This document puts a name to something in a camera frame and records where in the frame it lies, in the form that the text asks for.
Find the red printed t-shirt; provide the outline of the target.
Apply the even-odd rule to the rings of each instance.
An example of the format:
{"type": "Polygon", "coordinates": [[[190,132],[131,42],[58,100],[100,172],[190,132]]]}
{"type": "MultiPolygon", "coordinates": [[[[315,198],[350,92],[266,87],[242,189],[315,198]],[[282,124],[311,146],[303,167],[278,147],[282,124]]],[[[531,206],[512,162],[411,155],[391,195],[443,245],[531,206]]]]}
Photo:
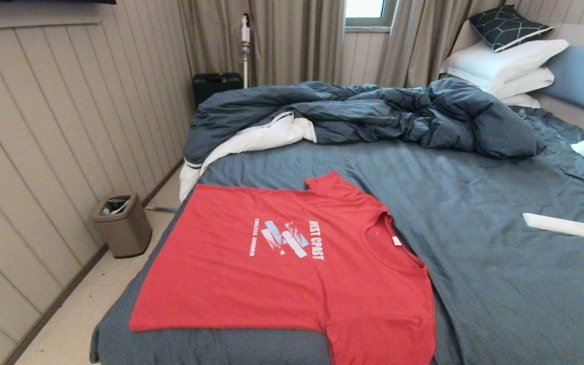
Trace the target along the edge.
{"type": "Polygon", "coordinates": [[[132,331],[310,330],[334,365],[429,365],[435,304],[387,206],[336,171],[305,190],[199,184],[137,294],[132,331]]]}

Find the dark blue crumpled duvet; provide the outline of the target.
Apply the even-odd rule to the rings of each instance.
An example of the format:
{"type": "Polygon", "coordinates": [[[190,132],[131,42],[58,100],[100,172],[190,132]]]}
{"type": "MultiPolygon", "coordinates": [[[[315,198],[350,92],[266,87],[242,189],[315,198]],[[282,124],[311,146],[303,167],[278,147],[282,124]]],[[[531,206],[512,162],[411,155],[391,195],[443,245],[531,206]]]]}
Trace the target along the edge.
{"type": "Polygon", "coordinates": [[[257,86],[215,93],[199,104],[183,148],[179,199],[218,159],[302,139],[324,145],[401,139],[494,159],[529,158],[545,147],[500,99],[457,78],[415,88],[320,81],[257,86]]]}

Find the black hard-shell suitcase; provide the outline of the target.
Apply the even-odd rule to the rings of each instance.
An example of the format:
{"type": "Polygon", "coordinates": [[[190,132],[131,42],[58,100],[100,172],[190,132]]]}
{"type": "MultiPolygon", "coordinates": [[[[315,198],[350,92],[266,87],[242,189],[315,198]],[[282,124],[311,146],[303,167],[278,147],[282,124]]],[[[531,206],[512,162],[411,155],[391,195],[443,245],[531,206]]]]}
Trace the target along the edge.
{"type": "Polygon", "coordinates": [[[215,93],[243,88],[244,81],[238,72],[210,72],[194,75],[192,86],[196,106],[199,106],[215,93]]]}

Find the wide beige curtain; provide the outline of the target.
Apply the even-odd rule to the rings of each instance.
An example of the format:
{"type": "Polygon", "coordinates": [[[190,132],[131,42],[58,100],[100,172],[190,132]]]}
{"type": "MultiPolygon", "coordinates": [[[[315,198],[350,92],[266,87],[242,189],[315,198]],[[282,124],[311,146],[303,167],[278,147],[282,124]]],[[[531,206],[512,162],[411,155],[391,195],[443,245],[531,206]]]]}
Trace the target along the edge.
{"type": "Polygon", "coordinates": [[[179,0],[192,74],[243,72],[241,21],[250,22],[250,86],[342,79],[345,0],[179,0]]]}

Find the white stick vacuum cleaner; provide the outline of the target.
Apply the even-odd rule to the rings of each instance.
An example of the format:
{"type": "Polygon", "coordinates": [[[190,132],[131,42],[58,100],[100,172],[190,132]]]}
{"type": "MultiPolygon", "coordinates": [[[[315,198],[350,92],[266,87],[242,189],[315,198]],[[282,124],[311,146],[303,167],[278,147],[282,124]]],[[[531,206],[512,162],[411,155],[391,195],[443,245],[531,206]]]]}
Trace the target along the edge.
{"type": "Polygon", "coordinates": [[[250,22],[249,14],[243,13],[241,18],[241,51],[243,60],[243,88],[249,87],[250,63],[250,22]]]}

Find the brown square trash bin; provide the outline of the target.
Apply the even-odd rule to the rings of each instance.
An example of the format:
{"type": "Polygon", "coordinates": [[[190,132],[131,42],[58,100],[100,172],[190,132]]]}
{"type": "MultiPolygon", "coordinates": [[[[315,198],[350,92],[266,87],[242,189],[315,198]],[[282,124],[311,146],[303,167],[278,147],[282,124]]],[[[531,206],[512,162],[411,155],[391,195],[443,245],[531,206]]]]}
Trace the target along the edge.
{"type": "Polygon", "coordinates": [[[136,257],[148,249],[153,229],[136,192],[107,195],[95,205],[91,219],[115,258],[136,257]]]}

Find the blue-grey bed sheet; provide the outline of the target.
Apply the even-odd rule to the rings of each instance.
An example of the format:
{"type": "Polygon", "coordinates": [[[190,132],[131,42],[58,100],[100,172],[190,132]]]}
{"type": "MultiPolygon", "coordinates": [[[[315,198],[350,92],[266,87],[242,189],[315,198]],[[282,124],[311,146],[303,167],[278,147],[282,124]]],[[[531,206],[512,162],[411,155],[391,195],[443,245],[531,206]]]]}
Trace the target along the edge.
{"type": "Polygon", "coordinates": [[[296,189],[336,170],[384,203],[435,291],[431,365],[584,365],[584,237],[523,213],[584,223],[584,130],[543,110],[517,115],[545,149],[531,159],[424,149],[398,139],[285,147],[212,163],[202,184],[296,189]]]}

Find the narrow beige curtain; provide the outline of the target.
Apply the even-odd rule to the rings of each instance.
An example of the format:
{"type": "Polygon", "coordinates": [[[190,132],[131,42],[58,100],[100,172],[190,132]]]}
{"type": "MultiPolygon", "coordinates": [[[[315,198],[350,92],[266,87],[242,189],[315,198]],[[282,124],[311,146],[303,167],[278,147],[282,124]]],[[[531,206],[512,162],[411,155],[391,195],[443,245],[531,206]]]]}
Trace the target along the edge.
{"type": "Polygon", "coordinates": [[[438,79],[464,22],[505,1],[398,0],[376,84],[399,88],[429,85],[438,79]]]}

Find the grey framed window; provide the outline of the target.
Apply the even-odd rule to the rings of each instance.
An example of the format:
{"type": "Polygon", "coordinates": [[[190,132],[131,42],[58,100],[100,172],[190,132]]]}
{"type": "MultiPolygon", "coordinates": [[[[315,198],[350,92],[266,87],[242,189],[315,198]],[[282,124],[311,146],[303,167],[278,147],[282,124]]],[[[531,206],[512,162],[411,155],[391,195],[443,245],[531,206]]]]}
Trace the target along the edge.
{"type": "Polygon", "coordinates": [[[398,0],[345,0],[346,27],[390,27],[398,0]]]}

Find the flat white pillow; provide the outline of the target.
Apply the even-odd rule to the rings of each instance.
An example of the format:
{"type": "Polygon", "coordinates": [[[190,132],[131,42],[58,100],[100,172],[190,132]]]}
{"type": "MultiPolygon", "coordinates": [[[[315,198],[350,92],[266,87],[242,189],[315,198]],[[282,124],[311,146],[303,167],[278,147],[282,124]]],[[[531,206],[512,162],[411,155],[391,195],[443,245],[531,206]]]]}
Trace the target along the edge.
{"type": "Polygon", "coordinates": [[[503,98],[500,100],[503,104],[508,106],[526,107],[526,108],[541,108],[540,102],[528,93],[519,93],[512,97],[503,98]]]}

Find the large white pillow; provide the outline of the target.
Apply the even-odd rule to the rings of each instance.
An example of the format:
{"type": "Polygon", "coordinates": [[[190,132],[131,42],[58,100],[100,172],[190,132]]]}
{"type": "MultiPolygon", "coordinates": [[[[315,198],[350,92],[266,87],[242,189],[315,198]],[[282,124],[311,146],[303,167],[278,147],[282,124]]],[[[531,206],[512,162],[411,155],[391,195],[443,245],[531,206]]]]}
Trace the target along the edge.
{"type": "Polygon", "coordinates": [[[490,46],[480,41],[452,53],[441,66],[440,73],[494,92],[509,81],[538,69],[569,46],[566,40],[535,40],[494,53],[490,46]]]}

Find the medium white pillow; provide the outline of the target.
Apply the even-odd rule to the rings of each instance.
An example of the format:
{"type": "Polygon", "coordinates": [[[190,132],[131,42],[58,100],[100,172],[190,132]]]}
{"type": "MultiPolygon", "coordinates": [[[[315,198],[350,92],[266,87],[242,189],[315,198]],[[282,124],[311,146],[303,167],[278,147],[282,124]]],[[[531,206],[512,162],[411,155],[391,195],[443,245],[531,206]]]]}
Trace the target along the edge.
{"type": "Polygon", "coordinates": [[[517,77],[515,80],[498,86],[498,88],[489,91],[498,99],[506,99],[521,93],[529,93],[535,90],[543,89],[554,83],[555,76],[548,67],[540,67],[524,76],[517,77]]]}

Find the dark geometric patterned cushion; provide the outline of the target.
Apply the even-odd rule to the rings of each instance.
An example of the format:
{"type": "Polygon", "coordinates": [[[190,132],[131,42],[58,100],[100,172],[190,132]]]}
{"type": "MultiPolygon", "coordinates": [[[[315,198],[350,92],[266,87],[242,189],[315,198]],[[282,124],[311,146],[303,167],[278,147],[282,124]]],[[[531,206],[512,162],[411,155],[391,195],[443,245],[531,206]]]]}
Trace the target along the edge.
{"type": "Polygon", "coordinates": [[[469,23],[494,53],[538,40],[554,30],[547,24],[530,21],[514,5],[504,5],[471,16],[469,23]]]}

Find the white remote control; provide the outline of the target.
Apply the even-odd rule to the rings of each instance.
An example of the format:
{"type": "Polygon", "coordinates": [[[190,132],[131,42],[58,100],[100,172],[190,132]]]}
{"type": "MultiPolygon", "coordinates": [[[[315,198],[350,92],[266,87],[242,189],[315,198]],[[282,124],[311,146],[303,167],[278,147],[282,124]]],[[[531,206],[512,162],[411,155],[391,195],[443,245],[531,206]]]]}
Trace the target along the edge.
{"type": "Polygon", "coordinates": [[[582,222],[564,220],[536,213],[523,213],[522,218],[529,227],[584,237],[584,223],[582,222]]]}

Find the dark wall television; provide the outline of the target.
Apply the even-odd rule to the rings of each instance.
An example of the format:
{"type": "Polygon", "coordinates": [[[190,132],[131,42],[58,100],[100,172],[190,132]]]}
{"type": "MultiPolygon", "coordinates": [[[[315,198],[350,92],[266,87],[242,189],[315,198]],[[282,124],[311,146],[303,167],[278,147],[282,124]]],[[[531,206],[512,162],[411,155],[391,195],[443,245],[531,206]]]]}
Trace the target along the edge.
{"type": "Polygon", "coordinates": [[[0,0],[0,3],[19,3],[19,2],[96,3],[104,5],[118,4],[118,0],[0,0]]]}

